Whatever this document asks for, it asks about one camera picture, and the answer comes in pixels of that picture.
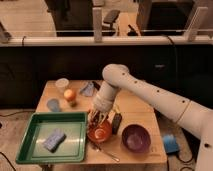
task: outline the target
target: purple bowl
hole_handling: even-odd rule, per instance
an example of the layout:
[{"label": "purple bowl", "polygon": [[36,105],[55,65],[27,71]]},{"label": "purple bowl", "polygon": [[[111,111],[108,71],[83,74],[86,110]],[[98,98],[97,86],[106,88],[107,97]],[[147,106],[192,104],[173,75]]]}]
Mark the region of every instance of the purple bowl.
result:
[{"label": "purple bowl", "polygon": [[122,132],[124,146],[134,153],[148,151],[151,139],[148,131],[137,124],[128,125]]}]

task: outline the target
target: floor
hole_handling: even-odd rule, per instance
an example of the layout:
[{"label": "floor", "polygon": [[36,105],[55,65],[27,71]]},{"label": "floor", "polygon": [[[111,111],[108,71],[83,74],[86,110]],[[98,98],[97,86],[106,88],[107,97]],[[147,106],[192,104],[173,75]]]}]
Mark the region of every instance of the floor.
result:
[{"label": "floor", "polygon": [[[133,0],[105,0],[103,17],[111,9],[122,12],[137,11]],[[52,37],[55,27],[44,0],[0,1],[0,21],[13,37]]]},{"label": "floor", "polygon": [[[32,115],[34,109],[1,109],[0,110],[0,123],[2,127],[0,128],[0,152],[3,152],[8,159],[11,161],[12,165],[16,168],[17,171],[39,171],[41,168],[37,165],[18,165],[15,162],[19,146],[21,144],[22,137],[24,135],[28,120]],[[192,157],[191,151],[189,149],[188,143],[185,139],[185,136],[182,132],[182,129],[171,123],[168,119],[162,115],[157,115],[159,127],[161,130],[162,136],[166,134],[173,134],[177,140],[177,143],[180,148],[180,158],[182,160],[189,160]],[[169,170],[170,171],[179,171],[183,167],[194,168],[195,161],[192,160],[187,164],[184,164],[177,160],[176,156],[168,156]],[[58,164],[53,167],[53,171],[166,171],[166,164],[161,165],[70,165],[70,164]],[[6,159],[0,154],[0,170],[1,171],[10,171],[12,170],[11,166],[8,164]]]}]

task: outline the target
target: blue cup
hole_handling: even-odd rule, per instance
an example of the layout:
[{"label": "blue cup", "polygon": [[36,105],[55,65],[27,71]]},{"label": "blue cup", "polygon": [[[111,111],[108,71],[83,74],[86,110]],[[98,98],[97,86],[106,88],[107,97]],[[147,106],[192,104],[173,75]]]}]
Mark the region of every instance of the blue cup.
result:
[{"label": "blue cup", "polygon": [[47,107],[52,112],[60,112],[61,111],[58,99],[48,100]]}]

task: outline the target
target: glass panel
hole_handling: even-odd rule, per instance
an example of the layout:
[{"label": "glass panel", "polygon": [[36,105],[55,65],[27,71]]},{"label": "glass panel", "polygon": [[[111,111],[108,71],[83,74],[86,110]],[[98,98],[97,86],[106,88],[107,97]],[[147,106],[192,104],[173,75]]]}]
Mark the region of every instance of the glass panel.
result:
[{"label": "glass panel", "polygon": [[183,35],[199,6],[198,34],[213,35],[211,0],[1,0],[0,21],[13,37],[93,36],[94,2],[103,36]]}]

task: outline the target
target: white cup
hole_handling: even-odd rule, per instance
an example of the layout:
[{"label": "white cup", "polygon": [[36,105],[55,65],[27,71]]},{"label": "white cup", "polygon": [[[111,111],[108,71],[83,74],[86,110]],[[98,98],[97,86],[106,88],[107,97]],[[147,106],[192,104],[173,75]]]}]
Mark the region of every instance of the white cup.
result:
[{"label": "white cup", "polygon": [[64,93],[69,86],[69,80],[66,78],[60,78],[55,82],[55,86],[59,92]]}]

